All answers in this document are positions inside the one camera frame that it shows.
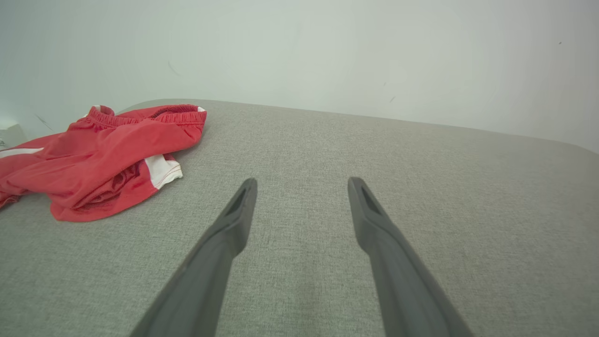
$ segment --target white wall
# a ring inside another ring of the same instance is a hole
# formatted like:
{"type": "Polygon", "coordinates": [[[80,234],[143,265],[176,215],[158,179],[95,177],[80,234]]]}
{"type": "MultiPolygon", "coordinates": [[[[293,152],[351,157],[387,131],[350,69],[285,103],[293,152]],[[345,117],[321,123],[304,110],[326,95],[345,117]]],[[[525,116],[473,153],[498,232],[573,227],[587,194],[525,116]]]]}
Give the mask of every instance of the white wall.
{"type": "Polygon", "coordinates": [[[0,102],[31,137],[93,104],[203,98],[599,152],[598,20],[597,0],[6,0],[0,102]]]}

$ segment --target white stripe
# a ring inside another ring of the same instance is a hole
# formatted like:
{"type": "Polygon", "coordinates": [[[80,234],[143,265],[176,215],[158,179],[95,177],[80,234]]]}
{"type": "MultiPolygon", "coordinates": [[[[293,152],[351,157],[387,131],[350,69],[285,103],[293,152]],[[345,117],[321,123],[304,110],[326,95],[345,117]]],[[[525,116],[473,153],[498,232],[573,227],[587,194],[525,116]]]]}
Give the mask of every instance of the white stripe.
{"type": "Polygon", "coordinates": [[[8,157],[8,156],[14,156],[14,155],[34,154],[34,153],[39,152],[39,151],[41,151],[43,149],[44,148],[39,148],[39,149],[10,149],[10,150],[4,150],[4,151],[0,151],[0,158],[4,158],[4,157],[8,157]]]}
{"type": "Polygon", "coordinates": [[[150,170],[150,180],[156,189],[183,177],[181,164],[174,160],[166,160],[163,155],[148,157],[145,161],[150,170]]]}

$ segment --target red shorts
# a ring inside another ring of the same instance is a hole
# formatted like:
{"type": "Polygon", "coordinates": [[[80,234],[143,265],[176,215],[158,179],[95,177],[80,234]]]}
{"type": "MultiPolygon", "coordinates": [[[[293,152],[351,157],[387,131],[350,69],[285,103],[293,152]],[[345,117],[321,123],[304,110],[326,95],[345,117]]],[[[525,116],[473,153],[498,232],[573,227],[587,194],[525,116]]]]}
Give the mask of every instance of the red shorts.
{"type": "Polygon", "coordinates": [[[183,176],[170,152],[202,136],[206,111],[161,106],[115,116],[94,106],[64,133],[0,151],[0,207],[46,193],[58,220],[91,221],[118,213],[183,176]]]}

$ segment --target red fabric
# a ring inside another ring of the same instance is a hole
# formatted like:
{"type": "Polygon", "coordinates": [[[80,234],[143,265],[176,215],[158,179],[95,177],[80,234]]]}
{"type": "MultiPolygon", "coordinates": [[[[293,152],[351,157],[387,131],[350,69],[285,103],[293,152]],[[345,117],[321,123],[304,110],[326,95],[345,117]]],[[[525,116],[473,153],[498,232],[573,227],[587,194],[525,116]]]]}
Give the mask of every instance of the red fabric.
{"type": "Polygon", "coordinates": [[[0,207],[40,192],[52,200],[50,210],[58,220],[92,221],[118,213],[158,190],[145,159],[165,154],[168,163],[176,163],[168,153],[197,143],[205,120],[206,111],[192,105],[118,116],[108,107],[92,107],[64,133],[5,150],[43,148],[0,158],[0,207]]]}

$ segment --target gray fabric surface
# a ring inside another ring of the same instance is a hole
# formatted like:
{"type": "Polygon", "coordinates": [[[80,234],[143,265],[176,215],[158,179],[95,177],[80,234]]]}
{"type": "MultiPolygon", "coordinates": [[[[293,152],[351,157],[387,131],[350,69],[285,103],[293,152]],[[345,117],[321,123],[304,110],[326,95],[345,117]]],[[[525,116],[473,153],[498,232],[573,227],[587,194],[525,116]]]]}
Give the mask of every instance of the gray fabric surface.
{"type": "Polygon", "coordinates": [[[258,201],[218,336],[383,336],[362,177],[477,336],[599,335],[599,155],[548,140],[196,100],[184,177],[90,223],[0,211],[1,336],[127,336],[245,178],[258,201]]]}

